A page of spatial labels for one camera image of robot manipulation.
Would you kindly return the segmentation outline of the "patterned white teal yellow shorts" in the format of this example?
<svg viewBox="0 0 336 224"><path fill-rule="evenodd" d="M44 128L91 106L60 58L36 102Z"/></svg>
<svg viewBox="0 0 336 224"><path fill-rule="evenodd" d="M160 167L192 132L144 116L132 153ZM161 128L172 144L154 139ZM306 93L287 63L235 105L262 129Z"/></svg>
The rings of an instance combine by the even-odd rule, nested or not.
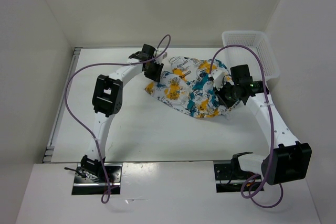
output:
<svg viewBox="0 0 336 224"><path fill-rule="evenodd" d="M171 69L161 73L160 82L151 82L145 91L169 107L193 118L229 117L236 101L229 108L221 105L209 78L210 67L224 72L225 80L231 82L227 67L219 60L199 60L187 57L169 59Z"/></svg>

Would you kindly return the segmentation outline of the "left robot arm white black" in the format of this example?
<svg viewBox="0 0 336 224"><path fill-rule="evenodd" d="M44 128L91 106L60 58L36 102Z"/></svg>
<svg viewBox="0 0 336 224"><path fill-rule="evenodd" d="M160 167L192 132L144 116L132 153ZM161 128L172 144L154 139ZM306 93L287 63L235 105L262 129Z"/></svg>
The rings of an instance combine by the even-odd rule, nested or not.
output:
<svg viewBox="0 0 336 224"><path fill-rule="evenodd" d="M95 113L93 126L93 143L88 148L80 162L80 167L93 182L106 182L103 167L106 153L106 143L113 118L122 108L123 88L135 76L143 73L153 81L159 81L167 52L158 51L144 44L141 51L128 57L125 65L109 75L99 75L92 97Z"/></svg>

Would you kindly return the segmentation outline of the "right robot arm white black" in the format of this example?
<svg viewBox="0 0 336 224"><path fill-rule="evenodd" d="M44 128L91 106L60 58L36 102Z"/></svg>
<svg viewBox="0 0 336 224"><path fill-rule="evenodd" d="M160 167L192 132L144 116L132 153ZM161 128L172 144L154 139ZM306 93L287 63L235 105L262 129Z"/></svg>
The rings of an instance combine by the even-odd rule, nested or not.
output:
<svg viewBox="0 0 336 224"><path fill-rule="evenodd" d="M229 80L226 77L219 69L211 72L214 93L220 104L230 108L242 102L255 117L269 146L267 156L252 152L233 155L231 174L243 178L252 172L262 176L269 185L304 179L312 149L308 143L300 142L285 124L273 104L265 75L255 81L248 65L239 65L230 69Z"/></svg>

